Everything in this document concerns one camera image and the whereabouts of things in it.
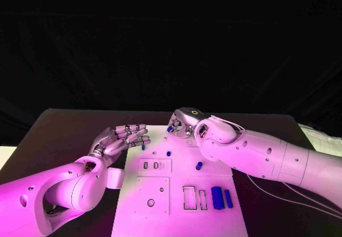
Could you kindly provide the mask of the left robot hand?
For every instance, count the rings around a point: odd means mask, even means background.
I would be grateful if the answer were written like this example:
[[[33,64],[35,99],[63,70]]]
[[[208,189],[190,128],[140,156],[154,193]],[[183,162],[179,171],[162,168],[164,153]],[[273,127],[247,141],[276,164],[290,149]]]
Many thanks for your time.
[[[147,132],[146,124],[108,127],[92,142],[88,156],[101,159],[110,167],[124,150],[150,144]]]

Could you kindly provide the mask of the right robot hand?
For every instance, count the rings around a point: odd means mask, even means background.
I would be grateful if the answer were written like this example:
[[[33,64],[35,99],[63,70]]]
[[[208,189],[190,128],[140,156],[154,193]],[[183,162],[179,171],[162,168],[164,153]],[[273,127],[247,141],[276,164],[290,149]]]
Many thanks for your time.
[[[169,120],[167,133],[175,134],[182,139],[188,139],[199,121],[205,118],[205,114],[196,108],[182,107],[176,109]]]

